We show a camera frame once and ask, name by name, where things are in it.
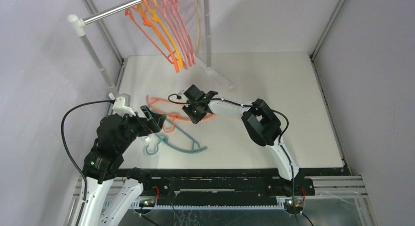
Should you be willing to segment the teal plastic hanger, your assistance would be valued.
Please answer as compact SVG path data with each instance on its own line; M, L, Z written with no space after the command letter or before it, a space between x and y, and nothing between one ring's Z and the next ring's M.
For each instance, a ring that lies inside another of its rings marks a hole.
M172 119L167 119L165 124L174 128L171 134L166 131L155 133L153 137L156 139L154 148L151 150L150 145L144 147L144 152L147 155L153 156L159 152L162 145L165 145L177 152L183 154L198 154L208 149L207 146L202 146L200 142L186 132L180 126L174 124Z

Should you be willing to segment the pink plastic hanger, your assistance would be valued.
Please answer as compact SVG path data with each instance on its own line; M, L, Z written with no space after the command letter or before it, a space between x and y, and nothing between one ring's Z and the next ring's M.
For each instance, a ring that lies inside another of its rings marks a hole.
M188 68L193 65L192 62L192 54L190 49L190 42L188 40L187 31L185 28L185 24L183 18L181 17L180 10L179 10L179 0L167 0L167 5L170 8L170 11L177 23L177 27L180 32L181 42L184 45L184 50L182 50L186 60Z
M168 6L168 0L161 0L161 14L172 32L171 43L175 48L175 53L177 55L177 60L179 61L179 66L180 68L188 69L187 57L182 55L184 45L179 36L177 27L174 23L171 11L172 8Z
M172 6L172 13L174 18L176 19L176 22L179 26L179 30L181 32L183 41L184 41L184 45L185 45L185 49L186 49L186 56L188 59L188 65L189 66L193 66L196 63L196 56L195 56L195 51L193 48L193 44L191 41L191 37L188 31L188 28L185 24L185 21L181 15L180 9L179 9L179 0L171 0L170 1L170 5Z

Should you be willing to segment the beige plastic hanger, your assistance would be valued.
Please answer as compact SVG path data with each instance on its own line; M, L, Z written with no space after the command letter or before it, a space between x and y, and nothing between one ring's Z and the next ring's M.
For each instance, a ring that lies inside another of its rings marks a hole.
M201 47L201 14L200 14L200 7L199 7L199 1L198 0L194 0L194 7L195 7L195 18L196 18L195 53L199 54L200 47Z

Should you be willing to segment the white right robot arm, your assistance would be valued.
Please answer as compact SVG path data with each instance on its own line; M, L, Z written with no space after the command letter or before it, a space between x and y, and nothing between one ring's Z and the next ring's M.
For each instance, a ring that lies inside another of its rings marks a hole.
M302 189L304 179L300 167L290 154L283 135L287 128L281 128L277 115L282 113L271 109L262 99L253 102L233 102L218 95L216 91L207 93L195 85L177 95L183 103L182 110L192 123L197 124L208 114L227 115L242 121L250 139L257 145L267 148L277 165L278 174L283 181L283 190L290 195Z

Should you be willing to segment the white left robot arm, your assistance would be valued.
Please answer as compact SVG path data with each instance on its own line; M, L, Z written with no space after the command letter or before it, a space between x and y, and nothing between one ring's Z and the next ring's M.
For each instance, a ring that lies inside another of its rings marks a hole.
M106 196L124 161L123 154L137 137L148 136L162 130L166 115L155 113L141 106L144 117L138 113L112 114L101 119L96 130L91 151L84 158L83 168L77 168L82 177L80 201L75 209L78 214L74 226L116 226L134 200L153 189L151 173L132 168L124 185L110 206L102 211Z

